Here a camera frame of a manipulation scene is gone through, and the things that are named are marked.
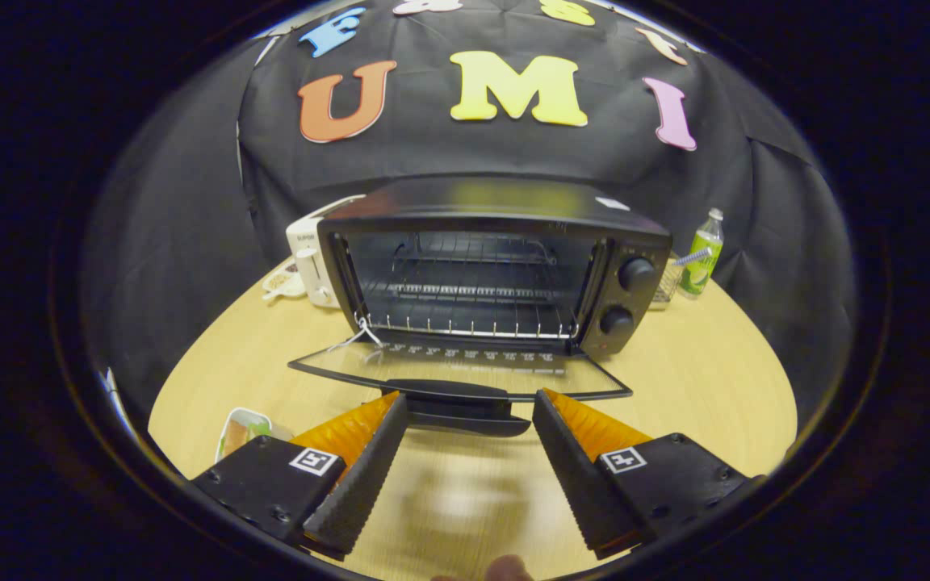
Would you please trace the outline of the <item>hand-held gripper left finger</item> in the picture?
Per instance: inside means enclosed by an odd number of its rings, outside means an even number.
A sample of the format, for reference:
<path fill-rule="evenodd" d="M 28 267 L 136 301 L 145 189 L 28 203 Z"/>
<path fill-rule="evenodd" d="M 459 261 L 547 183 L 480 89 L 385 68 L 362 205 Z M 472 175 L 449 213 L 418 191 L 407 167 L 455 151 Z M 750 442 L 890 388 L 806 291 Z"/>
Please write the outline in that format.
<path fill-rule="evenodd" d="M 354 550 L 408 426 L 397 392 L 292 438 L 258 435 L 193 479 L 248 525 L 342 560 Z"/>

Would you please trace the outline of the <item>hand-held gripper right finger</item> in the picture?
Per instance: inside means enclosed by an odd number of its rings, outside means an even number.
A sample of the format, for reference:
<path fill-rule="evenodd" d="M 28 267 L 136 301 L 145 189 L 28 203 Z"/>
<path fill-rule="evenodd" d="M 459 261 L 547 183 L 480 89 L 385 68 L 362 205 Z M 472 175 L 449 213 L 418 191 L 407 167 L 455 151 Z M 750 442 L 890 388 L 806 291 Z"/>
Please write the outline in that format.
<path fill-rule="evenodd" d="M 536 395 L 533 426 L 599 559 L 690 532 L 761 480 L 684 433 L 649 437 L 551 390 Z"/>

